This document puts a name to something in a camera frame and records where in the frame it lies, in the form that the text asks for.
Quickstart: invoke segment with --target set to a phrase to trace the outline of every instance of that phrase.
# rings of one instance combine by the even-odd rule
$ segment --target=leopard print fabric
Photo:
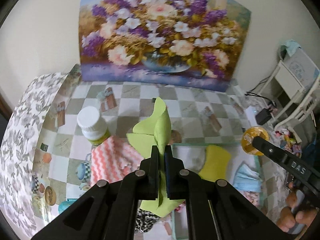
[[[142,210],[138,208],[137,211],[137,218],[136,218],[136,226],[134,228],[134,233],[141,232],[141,233],[146,233],[151,230],[153,225],[158,222],[160,217],[157,215],[149,212]]]

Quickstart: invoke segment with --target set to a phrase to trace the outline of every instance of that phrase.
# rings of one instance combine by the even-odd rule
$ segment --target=blue face mask
[[[242,163],[236,172],[233,187],[237,190],[261,192],[261,183],[259,173],[252,171],[247,164]]]

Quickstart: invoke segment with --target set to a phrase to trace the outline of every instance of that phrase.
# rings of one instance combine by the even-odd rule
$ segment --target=white bottle cap
[[[80,128],[87,132],[101,130],[105,132],[107,129],[107,123],[101,117],[100,111],[94,106],[87,106],[82,109],[78,114],[77,122]]]

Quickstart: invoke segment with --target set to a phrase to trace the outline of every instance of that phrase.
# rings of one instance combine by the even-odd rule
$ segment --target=yellow sponge
[[[230,159],[231,155],[225,149],[209,145],[206,148],[206,160],[199,176],[212,182],[217,179],[226,179],[226,170]]]

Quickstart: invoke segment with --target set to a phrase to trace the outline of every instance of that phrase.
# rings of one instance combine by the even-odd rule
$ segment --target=floral painting
[[[234,0],[81,0],[83,80],[225,91],[250,17]]]

